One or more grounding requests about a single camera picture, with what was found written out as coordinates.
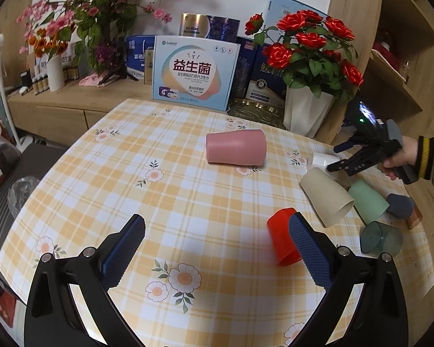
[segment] black and yellow striped cuff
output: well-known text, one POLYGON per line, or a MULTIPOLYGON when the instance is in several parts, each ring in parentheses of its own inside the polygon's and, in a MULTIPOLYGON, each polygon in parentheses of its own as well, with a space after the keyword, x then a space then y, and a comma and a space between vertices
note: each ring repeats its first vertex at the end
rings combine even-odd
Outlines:
POLYGON ((418 176, 426 180, 431 179, 432 166, 434 164, 434 138, 419 137, 418 156, 415 169, 418 176))

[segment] pink cup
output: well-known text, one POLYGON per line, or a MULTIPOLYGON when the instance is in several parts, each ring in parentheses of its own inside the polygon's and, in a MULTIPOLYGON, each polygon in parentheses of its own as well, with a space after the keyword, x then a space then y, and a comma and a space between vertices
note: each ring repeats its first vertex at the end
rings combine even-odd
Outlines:
POLYGON ((267 141, 261 130, 235 130, 206 136, 208 163, 251 165, 264 164, 267 141))

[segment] tablecloth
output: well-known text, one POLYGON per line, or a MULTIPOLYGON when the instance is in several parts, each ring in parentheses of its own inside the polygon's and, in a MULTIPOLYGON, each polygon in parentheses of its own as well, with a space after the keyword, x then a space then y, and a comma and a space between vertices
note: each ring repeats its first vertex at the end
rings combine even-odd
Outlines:
MULTIPOLYGON (((337 245, 360 254, 364 224, 355 209, 324 228, 300 187, 312 152, 331 147, 277 128, 180 105, 127 100, 84 134, 57 162, 17 217, 0 252, 0 270, 26 301, 45 252, 78 255, 119 231, 134 213, 147 230, 118 287, 109 294, 147 346, 284 346, 324 295, 305 264, 277 267, 267 219, 294 207, 337 245), (259 128, 267 138, 263 167, 210 165, 207 133, 259 128)), ((376 168, 363 178, 383 196, 407 194, 376 168)), ((344 186, 353 178, 343 178, 344 186)), ((395 258, 407 308, 434 284, 424 222, 400 228, 395 258)), ((102 340, 77 286, 87 330, 102 340)), ((343 335, 356 286, 331 340, 343 335)))

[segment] hand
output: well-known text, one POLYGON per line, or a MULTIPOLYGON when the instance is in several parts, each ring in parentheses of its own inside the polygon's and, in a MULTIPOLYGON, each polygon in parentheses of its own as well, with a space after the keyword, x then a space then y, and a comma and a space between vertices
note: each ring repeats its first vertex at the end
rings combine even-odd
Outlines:
POLYGON ((403 147, 396 154, 383 162, 380 170, 394 181, 397 175, 392 170, 393 167, 400 167, 405 164, 415 165, 418 156, 418 140, 403 136, 403 147))

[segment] plastic bag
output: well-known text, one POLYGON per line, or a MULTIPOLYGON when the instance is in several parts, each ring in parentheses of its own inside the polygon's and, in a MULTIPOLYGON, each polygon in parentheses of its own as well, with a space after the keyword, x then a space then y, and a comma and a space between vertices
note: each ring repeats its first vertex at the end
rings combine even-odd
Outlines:
POLYGON ((26 176, 14 182, 8 191, 8 208, 16 219, 31 193, 37 188, 40 180, 34 176, 26 176))

